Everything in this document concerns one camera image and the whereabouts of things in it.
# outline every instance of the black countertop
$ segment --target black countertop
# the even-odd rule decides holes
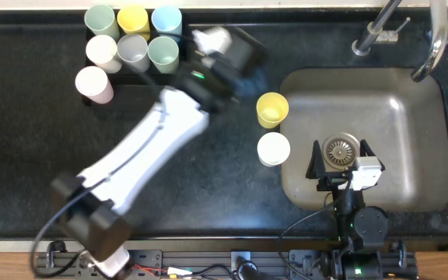
[[[428,52],[427,10],[400,10],[389,22],[412,21],[395,45],[373,46],[356,57],[350,45],[376,10],[187,10],[186,24],[239,23],[270,50],[268,91],[300,68],[420,65]],[[110,151],[141,119],[139,112],[92,110],[74,87],[84,66],[82,12],[0,14],[0,238],[30,238],[50,218],[49,182]],[[443,88],[448,118],[448,51],[433,72]],[[127,219],[133,238],[156,236],[274,236],[311,213],[281,187],[280,167],[258,161],[256,144],[267,131],[257,122],[255,99],[212,117],[209,129],[182,148],[149,182]],[[335,236],[327,215],[292,234]],[[440,212],[390,213],[390,235],[448,236],[448,207]],[[48,237],[61,237],[56,228]]]

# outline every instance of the stainless steel sink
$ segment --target stainless steel sink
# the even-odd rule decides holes
[[[318,209],[326,193],[305,178],[313,142],[328,170],[351,166],[365,139],[386,166],[378,185],[364,191],[367,205],[388,211],[433,211],[448,205],[448,129],[442,93],[411,69],[303,69],[280,93],[289,102],[281,133],[291,145],[282,185],[296,205]]]

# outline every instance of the wooden floor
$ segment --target wooden floor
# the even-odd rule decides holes
[[[448,280],[448,252],[417,253],[419,279]],[[28,253],[0,253],[0,280],[33,279]]]

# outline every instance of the sink drain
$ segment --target sink drain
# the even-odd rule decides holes
[[[348,133],[337,133],[326,139],[323,154],[329,165],[344,170],[359,156],[359,141]]]

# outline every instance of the plastic cup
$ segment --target plastic cup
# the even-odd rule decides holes
[[[179,67],[179,47],[169,37],[157,37],[148,46],[148,56],[160,73],[174,73]]]
[[[152,23],[155,29],[163,33],[172,33],[182,35],[183,33],[183,15],[180,10],[174,6],[163,6],[156,8],[152,14]],[[176,42],[180,41],[179,37],[172,37]]]
[[[118,12],[117,21],[126,34],[137,33],[149,40],[148,13],[142,5],[125,6]]]
[[[125,35],[118,41],[117,53],[134,72],[145,72],[149,68],[148,43],[138,34]]]
[[[117,43],[110,36],[94,36],[86,45],[86,55],[108,74],[117,73],[122,68],[122,62],[117,58]]]
[[[289,142],[278,132],[269,132],[262,136],[257,144],[258,158],[267,167],[285,162],[289,156]]]
[[[265,93],[257,101],[258,123],[264,128],[275,128],[288,115],[289,105],[279,93]]]
[[[107,35],[118,40],[120,33],[115,21],[115,13],[108,5],[95,5],[84,15],[87,27],[96,35]]]
[[[92,101],[105,104],[114,98],[114,89],[103,69],[88,66],[75,77],[75,87]]]

